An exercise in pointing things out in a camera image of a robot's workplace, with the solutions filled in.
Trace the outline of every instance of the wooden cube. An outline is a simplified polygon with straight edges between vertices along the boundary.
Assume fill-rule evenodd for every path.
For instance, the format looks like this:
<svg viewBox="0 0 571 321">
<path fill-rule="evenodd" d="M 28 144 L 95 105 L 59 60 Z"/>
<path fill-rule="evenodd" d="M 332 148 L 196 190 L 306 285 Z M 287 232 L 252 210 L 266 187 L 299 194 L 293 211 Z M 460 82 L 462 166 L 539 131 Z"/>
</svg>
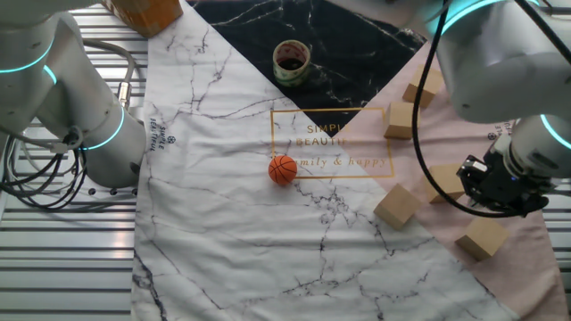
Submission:
<svg viewBox="0 0 571 321">
<path fill-rule="evenodd" d="M 385 138 L 412 138 L 412 103 L 391 103 L 385 116 Z"/>
<path fill-rule="evenodd" d="M 404 92 L 402 99 L 404 99 L 406 102 L 414 103 L 414 100 L 417 97 L 418 85 L 420 84 L 420 78 L 422 77 L 422 71 L 424 68 L 424 65 L 418 67 L 417 72 L 414 74 L 414 77 L 407 87 L 407 90 Z M 428 105 L 432 102 L 440 90 L 440 87 L 443 86 L 443 83 L 444 77 L 440 71 L 431 69 L 430 72 L 428 72 L 428 78 L 426 79 L 424 91 L 420 99 L 420 107 L 428 107 Z"/>
<path fill-rule="evenodd" d="M 456 244 L 480 261 L 489 259 L 506 242 L 509 231 L 491 218 L 476 218 Z"/>
<path fill-rule="evenodd" d="M 414 195 L 397 184 L 377 205 L 374 212 L 386 224 L 395 230 L 401 230 L 420 205 L 422 203 Z"/>
<path fill-rule="evenodd" d="M 436 183 L 438 183 L 438 185 L 454 200 L 458 200 L 458 198 L 464 195 L 464 186 L 462 185 L 462 181 L 458 176 L 456 176 L 456 172 L 458 172 L 460 166 L 462 166 L 462 164 L 437 165 L 428 169 Z M 426 196 L 429 203 L 434 204 L 446 202 L 446 200 L 436 192 L 426 177 L 425 185 Z"/>
</svg>

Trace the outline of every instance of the orange ball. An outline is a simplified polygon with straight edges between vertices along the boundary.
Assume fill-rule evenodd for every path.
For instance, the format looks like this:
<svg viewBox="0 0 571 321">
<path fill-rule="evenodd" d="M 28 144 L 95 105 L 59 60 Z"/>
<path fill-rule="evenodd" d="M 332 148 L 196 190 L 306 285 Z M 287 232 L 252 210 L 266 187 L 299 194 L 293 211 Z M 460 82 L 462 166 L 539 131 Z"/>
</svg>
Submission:
<svg viewBox="0 0 571 321">
<path fill-rule="evenodd" d="M 281 186 L 292 183 L 297 175 L 297 164 L 289 156 L 277 156 L 269 164 L 268 174 L 271 180 Z"/>
</svg>

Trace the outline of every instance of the metal table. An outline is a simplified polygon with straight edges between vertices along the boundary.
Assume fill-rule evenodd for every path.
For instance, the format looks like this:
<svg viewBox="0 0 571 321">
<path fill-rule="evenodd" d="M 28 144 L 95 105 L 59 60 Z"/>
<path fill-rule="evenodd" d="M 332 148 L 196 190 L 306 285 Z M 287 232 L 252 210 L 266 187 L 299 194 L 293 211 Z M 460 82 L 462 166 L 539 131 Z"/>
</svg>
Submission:
<svg viewBox="0 0 571 321">
<path fill-rule="evenodd" d="M 128 49 L 140 65 L 133 77 L 130 112 L 142 117 L 145 95 L 147 41 L 127 28 L 101 5 L 73 12 L 83 37 L 98 38 Z M 97 70 L 113 91 L 127 63 L 113 53 L 86 48 Z M 54 139 L 35 121 L 27 135 Z M 30 146 L 40 166 L 49 151 Z M 66 159 L 66 166 L 72 158 Z M 27 175 L 33 168 L 19 154 L 16 169 Z M 57 177 L 65 185 L 70 175 Z M 563 188 L 570 190 L 571 185 Z M 95 189 L 94 195 L 89 190 Z M 61 210 L 45 214 L 17 199 L 0 198 L 0 320 L 11 321 L 128 321 L 136 196 L 133 189 L 110 191 L 86 181 L 75 201 L 110 207 L 97 212 Z M 552 197 L 544 217 L 561 267 L 567 302 L 571 302 L 571 199 Z"/>
</svg>

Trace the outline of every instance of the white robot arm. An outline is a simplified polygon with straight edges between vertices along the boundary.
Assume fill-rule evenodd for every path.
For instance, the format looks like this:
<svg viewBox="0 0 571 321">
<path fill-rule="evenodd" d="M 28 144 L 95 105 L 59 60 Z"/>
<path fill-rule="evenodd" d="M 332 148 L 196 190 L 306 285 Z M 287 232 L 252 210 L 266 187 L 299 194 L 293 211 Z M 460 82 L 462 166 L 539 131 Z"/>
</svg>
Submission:
<svg viewBox="0 0 571 321">
<path fill-rule="evenodd" d="M 329 1 L 428 39 L 445 9 L 442 0 Z M 571 21 L 528 2 L 569 47 Z M 551 179 L 571 177 L 571 65 L 513 1 L 447 5 L 437 57 L 456 112 L 476 123 L 521 119 L 483 161 L 468 157 L 459 171 L 466 192 L 492 210 L 538 210 Z"/>
<path fill-rule="evenodd" d="M 87 175 L 119 188 L 137 183 L 145 128 L 122 108 L 87 58 L 76 21 L 62 12 L 97 2 L 0 0 L 0 129 L 17 135 L 34 117 L 60 138 L 79 128 Z"/>
</svg>

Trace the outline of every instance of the marble pattern tablecloth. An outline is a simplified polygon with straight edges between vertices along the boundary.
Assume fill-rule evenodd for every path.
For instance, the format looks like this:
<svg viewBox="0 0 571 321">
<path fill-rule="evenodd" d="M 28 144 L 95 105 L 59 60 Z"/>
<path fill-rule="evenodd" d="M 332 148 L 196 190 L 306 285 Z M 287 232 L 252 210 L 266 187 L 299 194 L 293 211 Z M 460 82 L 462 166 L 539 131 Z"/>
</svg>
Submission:
<svg viewBox="0 0 571 321">
<path fill-rule="evenodd" d="M 376 218 L 373 179 L 274 185 L 269 112 L 297 107 L 182 5 L 149 44 L 135 319 L 518 319 L 420 224 Z"/>
</svg>

